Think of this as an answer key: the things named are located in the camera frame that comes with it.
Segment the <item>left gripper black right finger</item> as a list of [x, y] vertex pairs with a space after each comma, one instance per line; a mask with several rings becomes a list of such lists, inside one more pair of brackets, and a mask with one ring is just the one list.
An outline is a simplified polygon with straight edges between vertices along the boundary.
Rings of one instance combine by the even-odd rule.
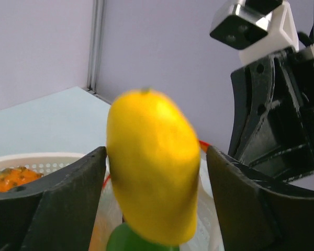
[[275, 180], [209, 146], [225, 250], [314, 250], [314, 191]]

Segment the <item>clear zip bag red zipper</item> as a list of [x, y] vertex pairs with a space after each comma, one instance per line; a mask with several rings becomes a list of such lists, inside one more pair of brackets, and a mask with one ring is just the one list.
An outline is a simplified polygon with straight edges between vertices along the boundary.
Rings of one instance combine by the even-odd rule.
[[[89, 250], [105, 250], [111, 232], [122, 223], [122, 211], [114, 197], [109, 173], [97, 209]], [[195, 236], [180, 250], [224, 250], [216, 207], [209, 184], [205, 152], [201, 152], [198, 186], [197, 229]]]

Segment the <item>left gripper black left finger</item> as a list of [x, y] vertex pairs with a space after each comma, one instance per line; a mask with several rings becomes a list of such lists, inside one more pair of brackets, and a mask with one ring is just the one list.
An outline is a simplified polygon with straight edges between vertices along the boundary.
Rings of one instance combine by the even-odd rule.
[[0, 192], [0, 250], [88, 250], [106, 149], [34, 182]]

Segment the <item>yellow mango front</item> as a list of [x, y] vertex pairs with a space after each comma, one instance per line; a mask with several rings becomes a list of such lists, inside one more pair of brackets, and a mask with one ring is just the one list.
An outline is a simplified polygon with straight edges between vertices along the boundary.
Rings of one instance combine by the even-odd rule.
[[178, 105], [149, 88], [121, 94], [108, 112], [106, 150], [129, 226], [154, 243], [189, 241], [197, 226], [201, 149]]

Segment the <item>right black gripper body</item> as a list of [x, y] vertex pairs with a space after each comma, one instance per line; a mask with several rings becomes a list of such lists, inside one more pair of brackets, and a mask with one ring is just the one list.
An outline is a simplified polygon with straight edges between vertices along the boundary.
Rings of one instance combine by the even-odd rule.
[[231, 74], [229, 155], [282, 181], [314, 173], [314, 44], [285, 48]]

